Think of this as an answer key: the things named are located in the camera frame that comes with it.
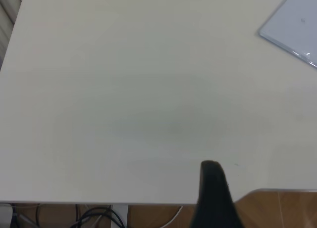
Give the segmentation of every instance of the black cable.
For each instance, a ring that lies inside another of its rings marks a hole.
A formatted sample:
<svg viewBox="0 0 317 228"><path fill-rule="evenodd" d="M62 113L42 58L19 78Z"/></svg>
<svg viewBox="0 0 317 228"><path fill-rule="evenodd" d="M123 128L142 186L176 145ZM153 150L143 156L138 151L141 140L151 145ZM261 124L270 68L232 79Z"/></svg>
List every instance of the black cable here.
<svg viewBox="0 0 317 228"><path fill-rule="evenodd" d="M112 209L109 208L109 207L93 207L93 208L87 210L87 211L82 215L82 217L83 217L83 216L86 216L87 214L89 214L89 213L90 213L91 211L93 211L93 210L99 210L99 209L106 210L106 211L104 212L104 214L106 214L107 212L112 212L112 213L118 218L119 222L121 223L121 227L122 227L122 228L125 228L125 225L124 225L123 221L121 220L120 216L119 216L114 210L112 210Z"/></svg>
<svg viewBox="0 0 317 228"><path fill-rule="evenodd" d="M108 219L112 220L119 228L125 228L124 224L119 224L115 218L113 218L111 215L108 215L106 213L90 213L90 214L87 214L85 216L82 216L80 219L79 219L79 222L78 222L78 228L81 228L81 222L83 219L85 219L86 217L97 217L97 216L103 216L103 217L107 217Z"/></svg>
<svg viewBox="0 0 317 228"><path fill-rule="evenodd" d="M76 221L78 221L78 218L79 218L79 210L78 210L78 205L77 205L77 204L75 205L75 208L76 208Z"/></svg>
<svg viewBox="0 0 317 228"><path fill-rule="evenodd" d="M35 221L36 221L36 225L39 227L40 226L40 223L39 223L39 207L40 206L37 206L36 207L36 210L35 210Z"/></svg>

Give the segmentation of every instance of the floor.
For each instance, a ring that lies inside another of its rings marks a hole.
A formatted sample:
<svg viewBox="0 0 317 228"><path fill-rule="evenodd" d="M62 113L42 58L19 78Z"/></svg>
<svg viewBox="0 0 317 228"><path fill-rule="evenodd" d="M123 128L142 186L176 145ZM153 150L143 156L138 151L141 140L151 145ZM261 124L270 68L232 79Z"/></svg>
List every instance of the floor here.
<svg viewBox="0 0 317 228"><path fill-rule="evenodd" d="M317 193L257 192L236 203L239 216L246 228L315 228L317 227ZM80 206L81 213L87 208ZM128 225L131 228L159 228L178 211L179 206L129 207ZM166 228L187 228L194 206L185 206L179 216ZM35 218L35 207L17 207L17 212ZM75 221L74 205L42 205L39 209L41 228L68 228ZM89 228L94 221L84 227ZM20 222L20 227L31 226ZM110 222L101 219L98 228L109 228Z"/></svg>

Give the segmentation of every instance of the black object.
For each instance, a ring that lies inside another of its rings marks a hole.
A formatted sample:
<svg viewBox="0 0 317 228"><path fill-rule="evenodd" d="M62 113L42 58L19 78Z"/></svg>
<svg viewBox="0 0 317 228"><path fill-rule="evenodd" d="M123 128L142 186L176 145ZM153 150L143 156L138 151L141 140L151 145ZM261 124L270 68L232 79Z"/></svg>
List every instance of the black object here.
<svg viewBox="0 0 317 228"><path fill-rule="evenodd" d="M78 218L79 218L79 208L78 208L78 205L77 205L77 204L75 205L75 209L76 209L76 221L78 221Z"/></svg>
<svg viewBox="0 0 317 228"><path fill-rule="evenodd" d="M39 222L39 208L40 208L40 205L38 204L38 206L36 207L36 210L35 210L35 222L36 222L36 225L38 227L40 227L40 222Z"/></svg>
<svg viewBox="0 0 317 228"><path fill-rule="evenodd" d="M105 212L94 212L95 210L105 210ZM116 219L114 219L112 216L111 216L111 213L113 213L118 221L116 221ZM125 225L123 223L123 221L121 220L120 216L115 212L113 211L111 208L109 207L94 207L94 208L91 208L89 210L87 210L78 220L78 223L77 224L74 224L71 226L71 228L80 228L81 225L84 223L83 220L85 218L90 218L90 217L95 217L95 216L103 216L103 217L107 217L108 219L112 220L119 228L125 228Z"/></svg>
<svg viewBox="0 0 317 228"><path fill-rule="evenodd" d="M218 162L201 164L199 199L191 228L243 228Z"/></svg>

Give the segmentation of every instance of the white desk leg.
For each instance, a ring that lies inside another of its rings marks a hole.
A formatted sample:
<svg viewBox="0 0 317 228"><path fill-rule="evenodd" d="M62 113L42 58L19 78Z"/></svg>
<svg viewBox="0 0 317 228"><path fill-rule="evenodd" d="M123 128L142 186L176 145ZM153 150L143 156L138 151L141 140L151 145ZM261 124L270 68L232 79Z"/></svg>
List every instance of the white desk leg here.
<svg viewBox="0 0 317 228"><path fill-rule="evenodd" d="M127 227L128 205L112 205L112 209L119 215L123 224ZM114 222L111 222L111 228L118 228L118 226Z"/></svg>

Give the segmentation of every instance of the desk surface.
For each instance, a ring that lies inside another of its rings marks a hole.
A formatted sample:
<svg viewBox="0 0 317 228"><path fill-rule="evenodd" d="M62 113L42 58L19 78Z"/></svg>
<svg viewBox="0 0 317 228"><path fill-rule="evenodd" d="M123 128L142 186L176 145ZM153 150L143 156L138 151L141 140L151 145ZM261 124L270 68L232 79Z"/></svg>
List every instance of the desk surface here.
<svg viewBox="0 0 317 228"><path fill-rule="evenodd" d="M317 189L317 71L258 29L283 0L23 0L0 72L2 201L196 203Z"/></svg>

